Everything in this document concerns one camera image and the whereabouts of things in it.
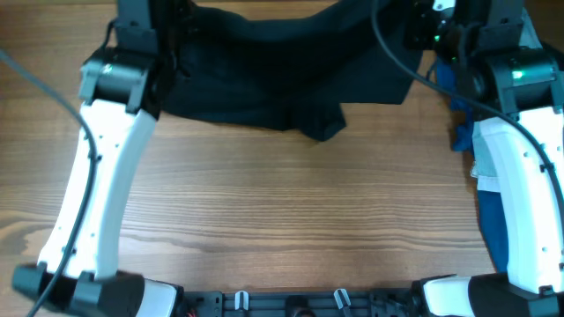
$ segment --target wood grain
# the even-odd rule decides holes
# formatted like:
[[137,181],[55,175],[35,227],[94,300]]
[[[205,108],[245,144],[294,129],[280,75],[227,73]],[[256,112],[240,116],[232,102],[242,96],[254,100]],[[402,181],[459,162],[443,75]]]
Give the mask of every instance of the wood grain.
[[[3,6],[0,47],[78,105],[78,67],[115,7],[57,1],[71,4]],[[258,19],[306,17],[331,3],[206,5]],[[539,28],[551,32],[550,21]],[[421,68],[432,60],[426,55]],[[368,289],[492,272],[471,158],[449,149],[464,118],[420,85],[402,106],[344,111],[348,127],[322,144],[295,131],[163,114],[131,190],[120,267],[191,291]],[[11,273],[37,258],[50,233],[77,130],[53,101],[0,65],[0,317],[30,307],[11,290]]]

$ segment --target wooden surface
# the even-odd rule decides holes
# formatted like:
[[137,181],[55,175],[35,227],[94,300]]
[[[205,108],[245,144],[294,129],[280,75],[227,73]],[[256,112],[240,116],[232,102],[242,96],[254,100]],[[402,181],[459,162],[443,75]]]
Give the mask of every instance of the wooden surface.
[[[115,13],[112,4],[84,5],[100,1],[0,0],[0,47],[78,105],[78,68]],[[206,5],[298,18],[330,4]],[[534,15],[562,48],[559,15]],[[190,291],[369,289],[492,272],[471,157],[449,149],[463,118],[420,85],[402,106],[344,110],[348,127],[322,144],[295,131],[163,114],[131,190],[121,269]],[[11,273],[35,261],[52,229],[77,131],[58,105],[0,65],[0,316],[31,305],[11,290]]]

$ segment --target table top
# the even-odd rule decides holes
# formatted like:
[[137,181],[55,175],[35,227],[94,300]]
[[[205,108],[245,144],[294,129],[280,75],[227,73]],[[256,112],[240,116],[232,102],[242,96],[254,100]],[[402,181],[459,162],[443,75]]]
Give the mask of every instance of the table top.
[[[263,19],[332,3],[201,5]],[[539,3],[537,28],[562,49],[553,16],[562,6]],[[114,15],[108,0],[0,0],[0,47],[78,106],[79,66]],[[433,59],[426,53],[421,69]],[[472,157],[450,149],[464,116],[418,84],[402,106],[343,109],[348,127],[325,143],[163,114],[130,193],[120,268],[189,291],[363,290],[493,272]],[[36,260],[56,221],[77,132],[0,65],[0,316],[31,306],[11,290],[11,273]]]

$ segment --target blue cloth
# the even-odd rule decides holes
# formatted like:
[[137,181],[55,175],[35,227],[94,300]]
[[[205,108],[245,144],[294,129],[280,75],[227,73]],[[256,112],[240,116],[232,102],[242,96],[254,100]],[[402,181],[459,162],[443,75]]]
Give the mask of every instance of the blue cloth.
[[[437,63],[436,76],[438,85],[451,91],[456,90],[454,72],[450,66],[440,60]],[[472,109],[461,100],[454,99],[450,102],[450,109],[466,113],[466,121],[456,127],[456,141],[452,144],[452,150],[469,151],[473,155],[472,133],[474,131],[474,120]],[[503,213],[501,194],[479,190],[478,201],[479,227],[486,241],[493,264],[499,272],[506,272],[509,259],[508,228]]]

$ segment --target green indicator light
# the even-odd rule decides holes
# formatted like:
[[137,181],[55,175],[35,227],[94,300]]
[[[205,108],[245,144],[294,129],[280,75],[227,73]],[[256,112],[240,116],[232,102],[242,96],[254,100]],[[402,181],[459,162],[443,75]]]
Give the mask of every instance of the green indicator light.
[[516,71],[513,72],[513,79],[521,79],[521,78],[523,78],[523,76],[524,76],[524,74],[523,74],[522,71],[516,70]]

